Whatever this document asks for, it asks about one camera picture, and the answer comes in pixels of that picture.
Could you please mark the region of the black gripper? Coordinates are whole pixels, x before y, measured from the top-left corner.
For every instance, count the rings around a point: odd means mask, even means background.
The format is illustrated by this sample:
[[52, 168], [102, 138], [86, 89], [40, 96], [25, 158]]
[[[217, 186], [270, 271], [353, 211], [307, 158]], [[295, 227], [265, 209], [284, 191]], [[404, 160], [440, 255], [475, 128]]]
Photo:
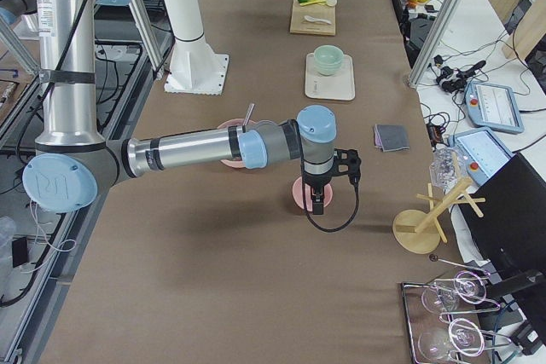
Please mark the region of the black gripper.
[[303, 174], [303, 182], [311, 188], [311, 213], [324, 212], [324, 187], [328, 184], [326, 173], [315, 175], [309, 172]]

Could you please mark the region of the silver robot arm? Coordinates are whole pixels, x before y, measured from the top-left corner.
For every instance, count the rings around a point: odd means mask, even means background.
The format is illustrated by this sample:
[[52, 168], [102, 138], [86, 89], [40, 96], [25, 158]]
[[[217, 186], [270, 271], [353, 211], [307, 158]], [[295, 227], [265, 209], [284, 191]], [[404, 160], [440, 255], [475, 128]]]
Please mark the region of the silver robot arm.
[[262, 121], [139, 141], [106, 140], [96, 128], [94, 4], [97, 0], [37, 0], [44, 130], [22, 183], [48, 211], [71, 212], [112, 186], [149, 171], [239, 159], [248, 169], [299, 159], [303, 195], [315, 214], [338, 155], [334, 114], [304, 108], [282, 124]]

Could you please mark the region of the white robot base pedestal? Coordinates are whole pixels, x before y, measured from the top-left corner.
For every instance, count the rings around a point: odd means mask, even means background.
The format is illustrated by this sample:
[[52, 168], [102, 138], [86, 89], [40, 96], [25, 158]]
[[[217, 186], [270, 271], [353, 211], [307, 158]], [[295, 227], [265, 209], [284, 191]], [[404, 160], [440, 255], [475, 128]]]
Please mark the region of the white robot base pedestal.
[[206, 41], [198, 0], [164, 0], [175, 39], [165, 90], [221, 95], [229, 57]]

